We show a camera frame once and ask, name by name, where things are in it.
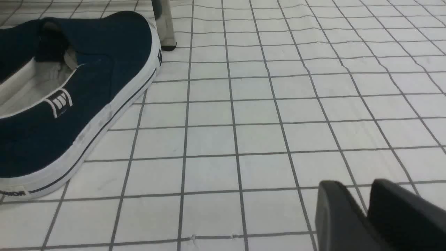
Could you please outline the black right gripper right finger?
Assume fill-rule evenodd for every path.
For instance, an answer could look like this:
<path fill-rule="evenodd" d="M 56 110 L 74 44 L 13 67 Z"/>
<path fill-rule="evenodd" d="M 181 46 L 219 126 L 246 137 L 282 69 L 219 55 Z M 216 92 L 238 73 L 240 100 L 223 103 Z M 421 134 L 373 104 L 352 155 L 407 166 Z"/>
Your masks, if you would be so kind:
<path fill-rule="evenodd" d="M 367 218 L 395 251 L 444 251 L 446 212 L 389 180 L 373 181 Z"/>

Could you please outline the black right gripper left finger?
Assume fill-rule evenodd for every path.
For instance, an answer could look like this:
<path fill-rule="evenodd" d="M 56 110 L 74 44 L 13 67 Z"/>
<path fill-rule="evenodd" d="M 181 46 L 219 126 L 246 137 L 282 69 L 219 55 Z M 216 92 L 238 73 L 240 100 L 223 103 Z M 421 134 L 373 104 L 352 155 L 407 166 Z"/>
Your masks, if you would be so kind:
<path fill-rule="evenodd" d="M 384 243 L 346 186 L 321 181 L 315 216 L 320 251 L 382 251 Z"/>

